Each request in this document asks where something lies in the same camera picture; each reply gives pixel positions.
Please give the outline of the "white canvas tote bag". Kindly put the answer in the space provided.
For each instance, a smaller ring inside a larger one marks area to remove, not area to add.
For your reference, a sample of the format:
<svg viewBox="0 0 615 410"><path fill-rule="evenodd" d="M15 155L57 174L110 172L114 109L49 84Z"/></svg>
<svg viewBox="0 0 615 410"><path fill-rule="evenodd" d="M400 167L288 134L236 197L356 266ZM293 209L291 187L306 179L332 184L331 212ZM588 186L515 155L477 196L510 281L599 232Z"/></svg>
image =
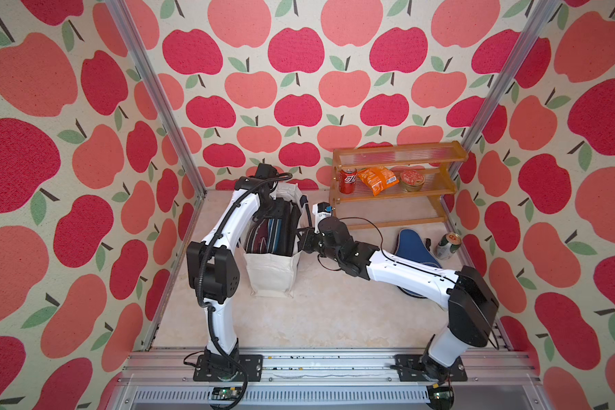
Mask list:
<svg viewBox="0 0 615 410"><path fill-rule="evenodd" d="M280 183L278 186L297 185ZM298 234L299 230L302 228L302 211L304 210L304 206L306 204L307 198L300 190L301 217L295 236L293 256L279 256L277 255L277 251L275 254L247 254L245 252L246 239L249 234L249 230L256 222L250 223L247 227L245 236L243 237L244 260L253 295L257 297L293 297L293 287L297 279L298 263L300 259L298 250Z"/></svg>

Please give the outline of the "blue paddle case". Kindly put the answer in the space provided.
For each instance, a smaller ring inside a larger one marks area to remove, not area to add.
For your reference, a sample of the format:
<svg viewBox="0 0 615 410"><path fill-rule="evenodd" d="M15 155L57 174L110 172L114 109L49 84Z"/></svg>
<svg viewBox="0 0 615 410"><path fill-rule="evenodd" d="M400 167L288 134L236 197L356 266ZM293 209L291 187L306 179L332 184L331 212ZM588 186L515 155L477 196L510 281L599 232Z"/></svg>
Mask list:
<svg viewBox="0 0 615 410"><path fill-rule="evenodd" d="M282 220L278 218L269 218L266 220L266 228L268 235L266 236L266 252L275 254L278 249L279 236L282 233Z"/></svg>
<svg viewBox="0 0 615 410"><path fill-rule="evenodd" d="M436 258L428 251L418 232L412 229L401 229L394 255L432 268L442 268Z"/></svg>

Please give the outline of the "black mesh paddle case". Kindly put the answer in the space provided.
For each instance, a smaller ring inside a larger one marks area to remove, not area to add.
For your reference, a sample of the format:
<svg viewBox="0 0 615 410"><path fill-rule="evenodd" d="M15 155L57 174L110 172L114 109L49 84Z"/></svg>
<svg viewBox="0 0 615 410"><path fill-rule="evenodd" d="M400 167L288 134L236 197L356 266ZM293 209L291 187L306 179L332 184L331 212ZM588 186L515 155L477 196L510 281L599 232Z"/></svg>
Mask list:
<svg viewBox="0 0 615 410"><path fill-rule="evenodd" d="M292 202L284 202L282 219L280 220L280 234L278 237L277 255L293 256L295 236L297 233L298 222L301 211Z"/></svg>

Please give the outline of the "maroon paddle case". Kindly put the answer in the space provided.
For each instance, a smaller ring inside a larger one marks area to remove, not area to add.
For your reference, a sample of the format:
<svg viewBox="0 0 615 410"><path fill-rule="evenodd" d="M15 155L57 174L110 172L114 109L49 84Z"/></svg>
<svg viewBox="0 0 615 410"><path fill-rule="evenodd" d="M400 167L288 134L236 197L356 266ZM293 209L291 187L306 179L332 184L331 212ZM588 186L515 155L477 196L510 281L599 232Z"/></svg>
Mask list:
<svg viewBox="0 0 615 410"><path fill-rule="evenodd" d="M268 252L268 219L254 223L246 239L247 254L266 254Z"/></svg>

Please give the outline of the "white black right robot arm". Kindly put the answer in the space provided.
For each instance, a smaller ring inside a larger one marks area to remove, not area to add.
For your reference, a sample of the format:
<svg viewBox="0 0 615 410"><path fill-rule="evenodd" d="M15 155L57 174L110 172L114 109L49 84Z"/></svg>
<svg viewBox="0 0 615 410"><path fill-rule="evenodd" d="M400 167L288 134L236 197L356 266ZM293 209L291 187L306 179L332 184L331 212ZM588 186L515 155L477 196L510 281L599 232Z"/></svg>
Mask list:
<svg viewBox="0 0 615 410"><path fill-rule="evenodd" d="M334 216L322 218L317 227L302 228L298 237L300 251L336 261L351 277L401 287L449 312L447 326L432 337L420 357L417 369L428 379L444 383L461 355L490 341L500 304L475 268L454 271L391 256L376 245L356 241Z"/></svg>

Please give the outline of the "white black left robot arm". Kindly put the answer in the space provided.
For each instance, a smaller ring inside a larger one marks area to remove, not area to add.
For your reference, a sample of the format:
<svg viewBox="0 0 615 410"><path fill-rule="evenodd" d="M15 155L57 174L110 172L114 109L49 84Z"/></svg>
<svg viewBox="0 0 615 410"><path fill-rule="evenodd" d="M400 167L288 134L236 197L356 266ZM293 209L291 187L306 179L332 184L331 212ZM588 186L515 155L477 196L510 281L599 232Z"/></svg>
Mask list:
<svg viewBox="0 0 615 410"><path fill-rule="evenodd" d="M221 381L238 376L244 381L248 379L239 359L230 306L240 281L235 249L249 224L262 220L272 210L273 187L290 179L290 173L279 173L268 164L259 165L254 176L236 182L227 210L209 234L187 248L190 287L206 314L208 326L208 344L201 368Z"/></svg>

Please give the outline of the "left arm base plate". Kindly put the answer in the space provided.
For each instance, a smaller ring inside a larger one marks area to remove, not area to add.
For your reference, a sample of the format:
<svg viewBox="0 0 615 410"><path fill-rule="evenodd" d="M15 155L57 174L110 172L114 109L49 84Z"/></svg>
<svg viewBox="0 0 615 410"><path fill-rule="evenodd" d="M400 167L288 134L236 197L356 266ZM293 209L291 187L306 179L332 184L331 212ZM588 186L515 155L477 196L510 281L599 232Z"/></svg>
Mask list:
<svg viewBox="0 0 615 410"><path fill-rule="evenodd" d="M263 367L263 355L239 355L238 367L221 355L204 353L197 360L193 374L195 382L260 382Z"/></svg>

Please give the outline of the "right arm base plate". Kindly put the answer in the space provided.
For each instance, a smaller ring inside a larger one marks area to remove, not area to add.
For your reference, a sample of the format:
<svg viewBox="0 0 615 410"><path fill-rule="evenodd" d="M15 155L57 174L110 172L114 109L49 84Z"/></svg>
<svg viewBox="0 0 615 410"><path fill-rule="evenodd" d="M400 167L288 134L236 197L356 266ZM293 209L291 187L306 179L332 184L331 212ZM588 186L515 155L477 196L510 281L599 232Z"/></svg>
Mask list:
<svg viewBox="0 0 615 410"><path fill-rule="evenodd" d="M401 382L428 382L443 384L445 382L466 382L466 368L458 357L451 367L444 367L430 357L422 355L395 355L391 369L396 370Z"/></svg>

